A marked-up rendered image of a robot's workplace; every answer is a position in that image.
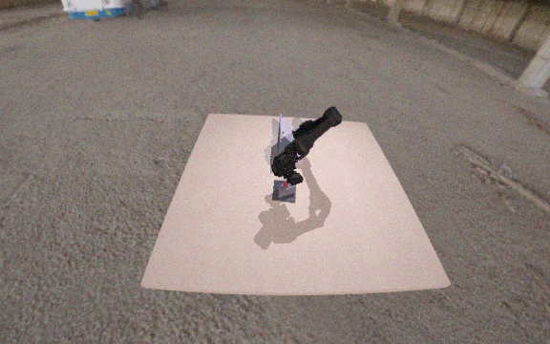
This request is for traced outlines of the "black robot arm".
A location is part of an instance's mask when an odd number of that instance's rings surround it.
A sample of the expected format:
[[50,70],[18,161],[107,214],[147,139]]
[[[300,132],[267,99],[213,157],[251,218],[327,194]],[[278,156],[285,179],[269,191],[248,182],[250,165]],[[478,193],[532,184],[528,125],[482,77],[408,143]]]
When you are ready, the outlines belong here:
[[[322,134],[330,129],[336,127],[341,123],[342,116],[338,113],[335,107],[326,109],[323,116],[312,121],[306,121],[300,124],[300,127],[293,131],[293,140],[289,145],[285,147],[285,151],[282,152],[271,165],[274,176],[278,178],[287,174],[287,166],[291,161],[298,161],[308,155],[309,150],[313,147],[314,142],[320,138]],[[301,155],[299,158],[297,153]]]

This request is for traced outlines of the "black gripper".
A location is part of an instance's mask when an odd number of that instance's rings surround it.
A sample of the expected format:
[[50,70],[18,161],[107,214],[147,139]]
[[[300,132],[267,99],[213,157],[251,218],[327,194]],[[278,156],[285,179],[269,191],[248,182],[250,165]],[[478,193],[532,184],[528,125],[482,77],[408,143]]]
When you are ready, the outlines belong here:
[[286,179],[286,183],[290,183],[291,185],[295,185],[298,183],[302,183],[304,178],[300,173],[297,173],[294,171],[296,169],[295,162],[297,161],[291,161],[290,164],[287,166],[287,174],[284,173],[283,177]]

